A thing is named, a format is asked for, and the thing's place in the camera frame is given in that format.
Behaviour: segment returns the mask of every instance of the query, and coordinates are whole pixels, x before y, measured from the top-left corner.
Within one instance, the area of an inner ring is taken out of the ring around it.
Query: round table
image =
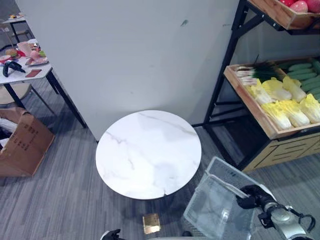
[[[201,160],[196,131],[181,117],[146,110],[112,124],[95,154],[102,180],[133,199],[157,199],[186,185]]]

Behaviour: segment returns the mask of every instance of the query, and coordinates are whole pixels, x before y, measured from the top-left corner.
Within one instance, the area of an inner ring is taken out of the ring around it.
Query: hamburger toy
[[[12,59],[17,59],[19,57],[18,52],[13,48],[6,50],[5,55],[10,55]]]

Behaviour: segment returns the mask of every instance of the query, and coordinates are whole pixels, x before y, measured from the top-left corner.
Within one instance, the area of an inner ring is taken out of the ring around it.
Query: wooden crate
[[[306,29],[316,19],[320,18],[320,13],[295,12],[279,0],[248,0],[261,11],[268,14],[274,21],[287,30]]]
[[[316,153],[320,153],[320,133],[286,141],[273,140],[244,171],[280,164]]]
[[[249,109],[251,114],[254,116],[255,120],[259,123],[259,125],[264,130],[265,134],[269,137],[269,139],[279,139],[283,137],[287,137],[293,134],[296,134],[302,130],[306,130],[313,127],[320,126],[320,123],[309,124],[306,126],[293,127],[286,130],[279,130],[276,125],[272,122],[272,120],[267,116],[265,111],[261,108],[261,106],[257,103],[257,101],[251,96],[251,94],[247,91],[245,86],[241,83],[240,79],[236,75],[236,68],[240,66],[248,66],[248,65],[230,65],[225,68],[224,75],[226,79],[230,82],[238,96],[242,99],[246,107]],[[278,70],[281,76],[285,76],[285,72],[281,69]]]

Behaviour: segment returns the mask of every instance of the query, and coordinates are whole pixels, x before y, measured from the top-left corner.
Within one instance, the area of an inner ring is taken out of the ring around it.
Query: shelf
[[[251,114],[254,116],[255,120],[260,124],[261,128],[264,130],[265,134],[269,137],[269,139],[279,139],[294,135],[301,131],[306,131],[307,129],[313,127],[319,127],[320,123],[310,124],[301,127],[294,127],[287,130],[278,130],[275,124],[271,121],[271,119],[267,116],[265,111],[261,108],[261,106],[257,103],[257,101],[251,96],[251,94],[247,91],[245,86],[241,83],[239,78],[236,75],[235,69],[239,66],[243,65],[230,65],[225,68],[224,75],[226,79],[229,81],[235,92],[241,98],[245,106],[249,109]],[[279,69],[279,73],[285,74],[281,69]]]
[[[255,151],[258,146],[263,145],[268,138],[250,115],[239,116],[224,124],[215,124],[208,127],[212,129],[224,146],[227,154],[222,153],[223,157],[227,160],[234,160],[236,165],[239,165],[242,159]]]
[[[279,0],[248,0],[286,30],[320,28],[320,13],[295,12]]]

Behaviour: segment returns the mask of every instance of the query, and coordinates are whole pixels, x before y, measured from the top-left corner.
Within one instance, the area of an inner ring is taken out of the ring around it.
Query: black game controller
[[[22,73],[25,73],[26,71],[22,69],[22,66],[19,63],[16,63],[15,61],[6,61],[2,70],[2,74],[7,78],[8,75],[8,70],[9,68],[19,71]]]

